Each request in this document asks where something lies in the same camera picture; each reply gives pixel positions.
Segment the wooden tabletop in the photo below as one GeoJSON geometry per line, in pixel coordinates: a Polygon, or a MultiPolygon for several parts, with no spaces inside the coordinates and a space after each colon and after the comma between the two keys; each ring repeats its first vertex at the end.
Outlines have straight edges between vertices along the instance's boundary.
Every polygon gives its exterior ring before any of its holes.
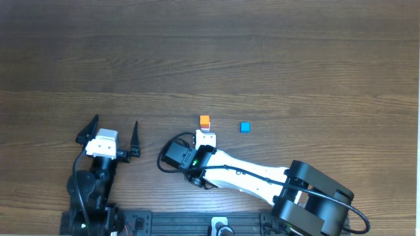
{"type": "Polygon", "coordinates": [[[156,167],[210,115],[218,148],[307,162],[354,192],[370,235],[413,235],[418,25],[416,0],[2,0],[0,232],[58,233],[75,136],[97,113],[123,148],[139,122],[141,158],[112,190],[122,208],[270,209],[156,167]]]}

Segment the blue cube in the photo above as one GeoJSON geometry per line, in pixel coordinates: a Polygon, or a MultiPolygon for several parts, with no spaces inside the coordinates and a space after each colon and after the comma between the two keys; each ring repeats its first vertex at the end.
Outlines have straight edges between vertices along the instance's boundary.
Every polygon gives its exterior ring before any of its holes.
{"type": "Polygon", "coordinates": [[[249,124],[249,122],[241,122],[241,132],[243,133],[249,133],[249,131],[251,130],[251,125],[249,124]]]}

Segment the cable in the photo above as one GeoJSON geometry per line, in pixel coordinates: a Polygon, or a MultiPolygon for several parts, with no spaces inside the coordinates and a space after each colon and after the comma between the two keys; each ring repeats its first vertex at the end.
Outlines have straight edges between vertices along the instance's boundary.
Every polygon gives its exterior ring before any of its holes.
{"type": "Polygon", "coordinates": [[[81,211],[83,213],[83,217],[85,218],[85,224],[86,224],[86,228],[87,228],[87,234],[89,236],[92,236],[92,234],[91,234],[91,222],[89,221],[89,217],[87,215],[85,204],[83,204],[83,199],[81,197],[80,189],[79,189],[79,182],[77,181],[77,175],[76,175],[76,172],[77,172],[77,163],[79,162],[79,160],[83,156],[83,154],[85,154],[85,150],[84,149],[79,154],[79,156],[76,158],[76,160],[74,160],[74,164],[73,164],[73,182],[74,182],[74,188],[75,188],[76,194],[77,194],[77,199],[79,200],[80,208],[81,208],[81,211]]]}
{"type": "Polygon", "coordinates": [[[157,167],[161,171],[163,171],[165,173],[179,173],[179,172],[185,173],[185,172],[195,172],[195,171],[211,170],[211,169],[226,169],[226,170],[235,170],[235,171],[238,171],[238,172],[242,172],[244,174],[248,174],[248,175],[250,175],[252,177],[255,177],[255,178],[258,178],[258,179],[260,179],[262,181],[265,181],[265,182],[267,182],[269,184],[276,184],[276,185],[282,186],[284,188],[296,189],[298,191],[302,191],[302,192],[307,193],[309,195],[314,195],[314,196],[317,196],[317,197],[321,197],[321,198],[327,199],[327,200],[332,201],[334,203],[337,203],[337,204],[339,204],[339,205],[341,205],[341,206],[343,206],[343,207],[345,207],[345,208],[353,211],[354,213],[356,213],[359,217],[361,217],[361,219],[364,221],[365,226],[366,226],[366,228],[364,230],[353,230],[353,229],[348,229],[348,228],[345,228],[344,227],[343,228],[344,231],[347,231],[347,232],[353,233],[353,234],[365,234],[365,233],[369,232],[371,225],[370,225],[370,222],[369,222],[368,218],[361,211],[359,211],[358,209],[354,208],[353,206],[350,206],[350,205],[348,205],[346,203],[343,203],[341,201],[338,201],[338,200],[336,200],[336,199],[334,199],[334,198],[332,198],[330,196],[324,195],[322,193],[318,193],[317,191],[312,191],[312,190],[309,190],[307,188],[298,187],[298,186],[294,186],[294,185],[291,185],[291,184],[286,184],[286,183],[283,183],[283,182],[271,180],[270,178],[265,178],[263,176],[260,176],[258,174],[255,174],[255,173],[250,172],[248,170],[244,170],[242,168],[230,167],[228,165],[223,165],[223,166],[199,167],[199,168],[182,168],[182,169],[179,169],[179,170],[165,170],[165,169],[163,169],[160,166],[161,156],[163,155],[163,152],[169,147],[169,145],[171,144],[171,142],[173,142],[174,140],[176,140],[178,137],[183,136],[183,135],[187,135],[187,134],[193,135],[193,136],[195,135],[195,134],[193,134],[191,132],[183,132],[183,133],[180,133],[180,134],[176,135],[175,137],[171,138],[164,145],[164,147],[162,148],[162,150],[159,152],[159,155],[157,156],[157,167]]]}

